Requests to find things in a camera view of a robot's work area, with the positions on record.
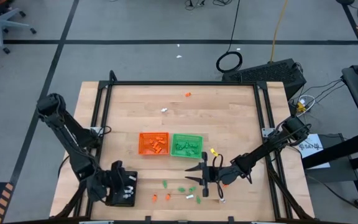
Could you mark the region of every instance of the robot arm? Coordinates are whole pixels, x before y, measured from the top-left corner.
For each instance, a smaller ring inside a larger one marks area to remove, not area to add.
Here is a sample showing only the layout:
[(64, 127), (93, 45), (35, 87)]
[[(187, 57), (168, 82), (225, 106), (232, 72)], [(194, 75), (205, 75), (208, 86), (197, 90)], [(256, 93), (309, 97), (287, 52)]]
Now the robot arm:
[[(72, 198), (73, 201), (76, 202), (86, 188), (91, 201), (100, 200), (109, 206), (134, 206), (137, 172), (125, 171), (122, 161), (113, 162), (111, 170), (100, 168), (90, 153), (92, 149), (101, 147), (99, 133), (82, 128), (66, 111), (62, 96), (52, 93), (39, 100), (37, 112), (39, 119), (52, 129), (70, 156), (71, 168), (80, 182), (80, 188)], [(70, 201), (70, 208), (66, 210), (71, 211), (75, 202)]]

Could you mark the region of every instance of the small toy piece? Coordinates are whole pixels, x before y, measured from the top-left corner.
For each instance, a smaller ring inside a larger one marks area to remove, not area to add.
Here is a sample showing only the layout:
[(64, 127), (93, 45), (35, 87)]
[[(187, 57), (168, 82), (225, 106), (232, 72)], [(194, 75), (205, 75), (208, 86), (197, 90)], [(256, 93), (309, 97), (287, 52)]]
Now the small toy piece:
[(219, 154), (217, 152), (215, 152), (215, 149), (211, 149), (211, 152), (212, 152), (212, 154), (214, 154), (215, 157), (219, 156)]
[(184, 189), (183, 187), (179, 187), (178, 190), (182, 193), (186, 191), (186, 189)]

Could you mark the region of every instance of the white paper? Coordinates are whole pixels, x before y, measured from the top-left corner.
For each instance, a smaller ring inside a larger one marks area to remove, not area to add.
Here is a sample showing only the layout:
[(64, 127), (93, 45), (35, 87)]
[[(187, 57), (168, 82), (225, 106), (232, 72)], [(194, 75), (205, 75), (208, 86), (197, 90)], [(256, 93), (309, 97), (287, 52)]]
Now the white paper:
[[(321, 144), (318, 134), (309, 134), (308, 138), (301, 142), (298, 145), (299, 151), (302, 153), (302, 158), (306, 158), (316, 152), (323, 150), (323, 145)], [(320, 168), (329, 168), (329, 163), (320, 164), (309, 169), (320, 169)]]

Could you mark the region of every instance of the orange plastic tray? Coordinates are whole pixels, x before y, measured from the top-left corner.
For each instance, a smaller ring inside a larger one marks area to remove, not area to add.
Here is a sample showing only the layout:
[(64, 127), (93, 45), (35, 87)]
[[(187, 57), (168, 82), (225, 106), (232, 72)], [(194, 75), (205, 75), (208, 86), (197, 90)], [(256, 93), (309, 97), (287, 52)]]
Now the orange plastic tray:
[(140, 155), (168, 155), (169, 133), (140, 133)]

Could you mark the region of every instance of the green block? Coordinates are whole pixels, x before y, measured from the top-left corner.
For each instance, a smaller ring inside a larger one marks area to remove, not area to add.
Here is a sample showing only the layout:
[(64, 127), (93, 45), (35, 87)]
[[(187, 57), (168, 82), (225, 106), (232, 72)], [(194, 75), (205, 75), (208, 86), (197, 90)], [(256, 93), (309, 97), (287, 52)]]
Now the green block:
[(184, 189), (183, 187), (179, 187), (178, 190), (181, 192), (181, 193), (184, 193), (186, 191), (186, 189)]
[(190, 134), (173, 134), (171, 156), (201, 159), (203, 137)]

